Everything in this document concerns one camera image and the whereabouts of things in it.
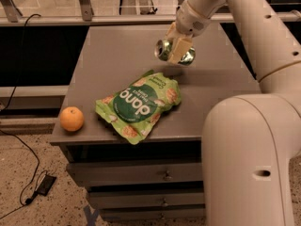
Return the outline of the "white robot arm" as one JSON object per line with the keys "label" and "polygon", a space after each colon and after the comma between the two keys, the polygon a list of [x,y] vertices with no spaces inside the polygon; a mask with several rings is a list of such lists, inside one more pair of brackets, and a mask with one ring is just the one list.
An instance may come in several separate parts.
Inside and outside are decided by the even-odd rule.
{"label": "white robot arm", "polygon": [[301,145],[300,44],[266,0],[184,0],[166,35],[177,63],[227,5],[260,93],[208,114],[202,164],[208,226],[294,226],[290,160]]}

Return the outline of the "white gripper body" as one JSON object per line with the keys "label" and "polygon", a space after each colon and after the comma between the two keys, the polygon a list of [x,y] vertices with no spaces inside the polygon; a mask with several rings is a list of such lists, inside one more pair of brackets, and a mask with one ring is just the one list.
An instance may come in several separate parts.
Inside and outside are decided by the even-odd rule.
{"label": "white gripper body", "polygon": [[200,0],[184,0],[176,13],[176,29],[179,33],[199,36],[211,22],[212,6]]}

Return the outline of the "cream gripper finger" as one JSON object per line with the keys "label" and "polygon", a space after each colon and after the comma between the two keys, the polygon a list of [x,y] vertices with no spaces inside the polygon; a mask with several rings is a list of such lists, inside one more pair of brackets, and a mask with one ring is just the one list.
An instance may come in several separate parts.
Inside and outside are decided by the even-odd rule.
{"label": "cream gripper finger", "polygon": [[180,35],[181,35],[181,33],[178,31],[176,23],[173,22],[166,32],[165,39],[166,40],[174,40],[174,39],[177,39]]}
{"label": "cream gripper finger", "polygon": [[178,64],[179,61],[192,47],[193,42],[190,37],[178,37],[172,41],[171,52],[168,56],[168,62]]}

